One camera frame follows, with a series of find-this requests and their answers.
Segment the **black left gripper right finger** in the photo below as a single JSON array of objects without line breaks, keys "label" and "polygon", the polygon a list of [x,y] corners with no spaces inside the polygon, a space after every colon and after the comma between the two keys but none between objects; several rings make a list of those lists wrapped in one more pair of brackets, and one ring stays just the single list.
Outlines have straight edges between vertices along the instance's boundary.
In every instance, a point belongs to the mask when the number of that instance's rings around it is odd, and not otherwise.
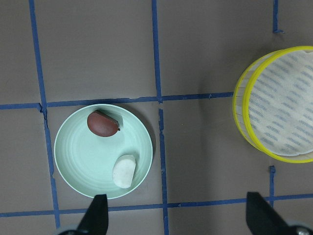
[{"label": "black left gripper right finger", "polygon": [[290,227],[258,192],[246,195],[246,223],[253,235],[291,235]]}]

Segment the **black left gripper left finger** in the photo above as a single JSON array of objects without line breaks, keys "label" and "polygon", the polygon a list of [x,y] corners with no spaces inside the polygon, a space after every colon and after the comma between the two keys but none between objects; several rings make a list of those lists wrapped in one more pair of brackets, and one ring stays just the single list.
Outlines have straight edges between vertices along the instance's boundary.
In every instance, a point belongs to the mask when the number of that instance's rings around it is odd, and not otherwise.
[{"label": "black left gripper left finger", "polygon": [[108,225],[107,195],[96,195],[78,225],[78,233],[80,235],[105,235]]}]

